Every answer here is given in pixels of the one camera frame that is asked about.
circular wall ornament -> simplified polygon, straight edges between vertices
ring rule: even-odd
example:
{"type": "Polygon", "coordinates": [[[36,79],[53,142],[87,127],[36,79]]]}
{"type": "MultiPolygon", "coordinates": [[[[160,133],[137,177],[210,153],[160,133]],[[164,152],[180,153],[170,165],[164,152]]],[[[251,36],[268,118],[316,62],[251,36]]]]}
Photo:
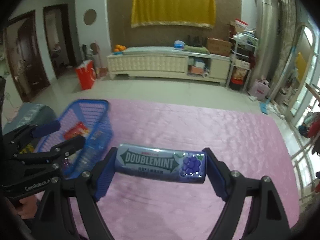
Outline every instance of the circular wall ornament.
{"type": "Polygon", "coordinates": [[[96,11],[93,9],[89,9],[89,10],[86,10],[86,12],[84,13],[83,21],[85,24],[91,25],[95,22],[96,18],[97,18],[96,11]]]}

metal shelf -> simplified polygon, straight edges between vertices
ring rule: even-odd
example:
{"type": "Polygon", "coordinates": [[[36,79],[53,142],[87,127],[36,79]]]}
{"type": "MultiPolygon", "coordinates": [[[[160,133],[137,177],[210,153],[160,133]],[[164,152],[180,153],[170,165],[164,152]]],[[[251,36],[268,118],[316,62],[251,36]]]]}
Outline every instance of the metal shelf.
{"type": "MultiPolygon", "coordinates": [[[[236,42],[234,50],[231,49],[231,51],[233,52],[234,56],[236,56],[236,55],[241,55],[241,56],[243,56],[243,57],[249,58],[248,56],[243,55],[243,54],[237,52],[237,50],[238,50],[238,45],[239,45],[239,44],[244,44],[244,45],[253,47],[253,48],[254,48],[254,53],[253,53],[253,55],[256,56],[256,55],[257,55],[257,48],[258,48],[258,42],[259,42],[259,40],[258,40],[257,38],[254,38],[254,37],[250,36],[250,35],[247,35],[247,34],[245,34],[245,33],[242,33],[242,34],[245,35],[245,36],[247,36],[249,39],[256,41],[256,45],[252,45],[252,44],[249,44],[249,43],[247,43],[247,42],[243,42],[243,41],[240,41],[240,40],[238,40],[238,39],[234,39],[234,38],[229,37],[229,39],[234,40],[234,41],[236,42]]],[[[229,85],[230,85],[230,80],[231,80],[231,77],[232,77],[232,73],[233,73],[233,68],[234,68],[234,67],[236,67],[236,68],[241,68],[241,69],[245,69],[245,70],[248,71],[247,78],[244,80],[244,86],[243,86],[243,88],[242,88],[242,91],[245,92],[245,90],[247,89],[248,82],[249,82],[249,79],[250,79],[250,76],[251,76],[252,71],[251,71],[251,69],[248,69],[248,68],[245,68],[245,67],[239,67],[239,66],[234,65],[233,62],[232,62],[232,59],[231,59],[231,61],[230,61],[230,70],[229,70],[229,76],[228,76],[228,79],[227,79],[226,87],[228,88],[229,85]]]]}
{"type": "Polygon", "coordinates": [[[241,54],[241,53],[238,53],[238,52],[234,52],[233,50],[231,50],[234,54],[236,54],[236,55],[240,55],[240,56],[243,56],[243,57],[247,57],[247,58],[249,58],[249,56],[247,56],[247,55],[243,55],[243,54],[241,54]]]}

person's hand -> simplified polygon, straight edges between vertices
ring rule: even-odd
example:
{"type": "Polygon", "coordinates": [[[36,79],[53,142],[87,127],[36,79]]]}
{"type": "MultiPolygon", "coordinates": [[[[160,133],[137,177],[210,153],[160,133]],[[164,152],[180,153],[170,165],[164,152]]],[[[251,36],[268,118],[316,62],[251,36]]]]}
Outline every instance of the person's hand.
{"type": "Polygon", "coordinates": [[[37,198],[35,195],[23,198],[19,200],[22,204],[20,207],[17,208],[17,213],[21,216],[22,219],[30,219],[34,218],[37,212],[38,206],[37,198]]]}

blue plastic basket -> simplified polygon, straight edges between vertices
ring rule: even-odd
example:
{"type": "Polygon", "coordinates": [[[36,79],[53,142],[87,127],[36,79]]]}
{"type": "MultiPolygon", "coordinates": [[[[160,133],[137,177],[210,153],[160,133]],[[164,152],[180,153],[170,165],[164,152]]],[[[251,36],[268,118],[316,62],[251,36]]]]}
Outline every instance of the blue plastic basket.
{"type": "Polygon", "coordinates": [[[64,167],[64,175],[76,178],[83,171],[90,171],[101,160],[112,138],[112,129],[108,117],[109,103],[105,100],[81,99],[74,101],[58,118],[59,131],[44,137],[38,144],[36,152],[50,151],[51,147],[65,141],[63,135],[76,126],[83,124],[90,133],[85,146],[78,153],[72,165],[64,167]]]}

pink bag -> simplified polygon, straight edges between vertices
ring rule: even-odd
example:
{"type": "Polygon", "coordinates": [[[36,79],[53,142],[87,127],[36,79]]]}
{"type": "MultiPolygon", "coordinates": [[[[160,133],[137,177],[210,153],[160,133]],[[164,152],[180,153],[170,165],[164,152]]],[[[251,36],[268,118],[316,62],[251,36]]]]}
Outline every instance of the pink bag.
{"type": "Polygon", "coordinates": [[[249,95],[256,97],[259,101],[263,101],[267,96],[270,87],[256,80],[249,90],[249,95]]]}

